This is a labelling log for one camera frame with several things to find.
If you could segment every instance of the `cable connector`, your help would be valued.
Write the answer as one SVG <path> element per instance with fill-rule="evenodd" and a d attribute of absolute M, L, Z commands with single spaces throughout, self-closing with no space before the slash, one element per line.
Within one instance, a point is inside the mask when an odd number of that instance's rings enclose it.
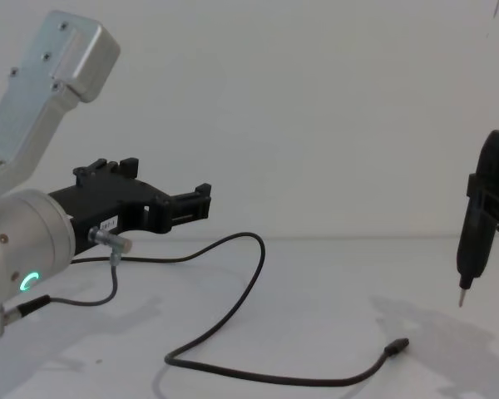
<path fill-rule="evenodd" d="M 0 305 L 0 337 L 4 334 L 6 326 L 15 323 L 21 318 L 25 318 L 28 314 L 47 306 L 51 302 L 49 295 L 42 295 L 32 301 L 21 303 L 20 305 L 4 310 L 3 305 Z"/>
<path fill-rule="evenodd" d="M 408 338 L 396 339 L 394 342 L 390 343 L 384 348 L 384 353 L 386 353 L 389 357 L 396 356 L 404 351 L 408 344 Z"/>
<path fill-rule="evenodd" d="M 120 254 L 127 254 L 133 246 L 133 242 L 130 239 L 111 234 L 97 227 L 89 230 L 89 241 L 95 244 L 107 245 Z"/>

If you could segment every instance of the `label sticker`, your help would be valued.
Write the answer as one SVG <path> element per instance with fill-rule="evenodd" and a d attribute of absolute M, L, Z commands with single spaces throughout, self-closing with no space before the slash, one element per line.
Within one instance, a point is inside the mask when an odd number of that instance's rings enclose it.
<path fill-rule="evenodd" d="M 113 216 L 100 223 L 100 229 L 102 230 L 113 230 L 116 226 L 118 226 L 118 216 Z"/>

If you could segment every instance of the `white table surface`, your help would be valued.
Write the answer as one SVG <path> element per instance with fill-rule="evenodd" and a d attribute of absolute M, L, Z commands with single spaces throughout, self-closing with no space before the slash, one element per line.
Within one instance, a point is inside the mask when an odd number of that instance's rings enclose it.
<path fill-rule="evenodd" d="M 188 254 L 206 242 L 137 241 L 134 255 Z M 249 239 L 189 264 L 122 264 L 99 308 L 52 304 L 0 339 L 0 398 L 499 399 L 499 238 L 457 306 L 457 239 L 271 240 L 259 282 L 217 335 L 186 355 L 296 377 L 349 377 L 396 337 L 411 344 L 356 387 L 281 387 L 166 367 L 164 355 L 224 315 L 258 260 Z M 95 299 L 109 267 L 78 264 L 42 293 Z"/>

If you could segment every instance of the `white wall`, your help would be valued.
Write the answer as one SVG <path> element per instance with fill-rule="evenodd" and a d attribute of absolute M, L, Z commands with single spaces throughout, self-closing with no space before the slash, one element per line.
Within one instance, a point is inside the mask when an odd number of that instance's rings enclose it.
<path fill-rule="evenodd" d="M 94 17 L 121 58 L 29 186 L 137 156 L 169 193 L 213 185 L 175 236 L 453 234 L 499 128 L 496 2 L 0 0 L 0 96 L 49 10 Z"/>

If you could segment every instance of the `black electric screwdriver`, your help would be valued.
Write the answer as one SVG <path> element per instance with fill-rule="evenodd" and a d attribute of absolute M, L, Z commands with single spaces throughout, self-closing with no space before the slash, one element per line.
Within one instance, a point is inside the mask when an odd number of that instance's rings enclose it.
<path fill-rule="evenodd" d="M 467 196 L 469 202 L 457 252 L 462 289 L 460 307 L 473 279 L 481 277 L 493 238 L 499 231 L 499 131 L 490 133 L 482 147 L 477 171 L 469 176 Z"/>

